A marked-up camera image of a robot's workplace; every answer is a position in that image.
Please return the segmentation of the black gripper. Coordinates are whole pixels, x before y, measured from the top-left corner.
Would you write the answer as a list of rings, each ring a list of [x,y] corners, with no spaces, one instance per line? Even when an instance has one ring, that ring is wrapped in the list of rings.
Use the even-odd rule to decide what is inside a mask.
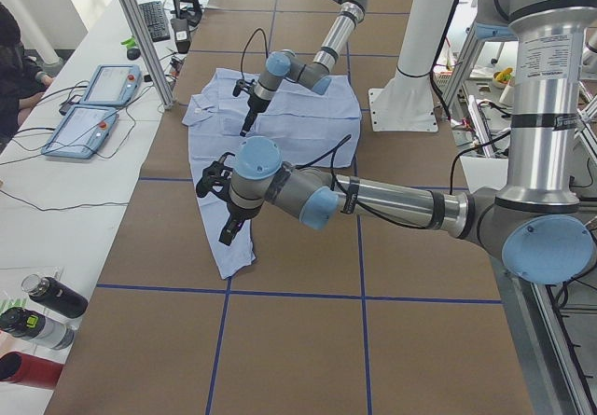
[[[246,136],[251,131],[251,128],[256,120],[258,114],[264,113],[268,106],[269,100],[257,96],[251,92],[247,101],[249,111],[247,117],[244,119],[243,126],[240,130],[240,136]]]
[[[227,208],[229,210],[229,220],[226,226],[222,228],[218,240],[222,244],[230,246],[238,232],[243,228],[244,222],[255,216],[255,208],[247,208],[244,200],[232,189],[229,191]]]

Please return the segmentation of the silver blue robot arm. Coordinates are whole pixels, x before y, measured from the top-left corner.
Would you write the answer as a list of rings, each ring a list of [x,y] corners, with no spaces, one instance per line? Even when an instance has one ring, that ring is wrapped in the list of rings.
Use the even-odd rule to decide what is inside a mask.
[[[299,60],[289,49],[274,51],[267,57],[264,70],[258,79],[236,81],[233,95],[238,96],[243,91],[248,94],[248,112],[240,130],[241,136],[251,131],[257,116],[267,110],[285,79],[318,95],[325,94],[331,83],[330,72],[350,35],[365,18],[368,5],[368,0],[333,1],[340,5],[340,12],[312,62],[305,63]]]
[[[507,182],[498,189],[440,194],[294,166],[263,136],[245,136],[215,179],[230,244],[268,202],[311,228],[337,212],[372,214],[405,228],[440,229],[482,247],[535,284],[565,282],[592,261],[596,245],[569,188],[567,160],[577,124],[586,28],[596,0],[479,0],[484,23],[518,39]]]

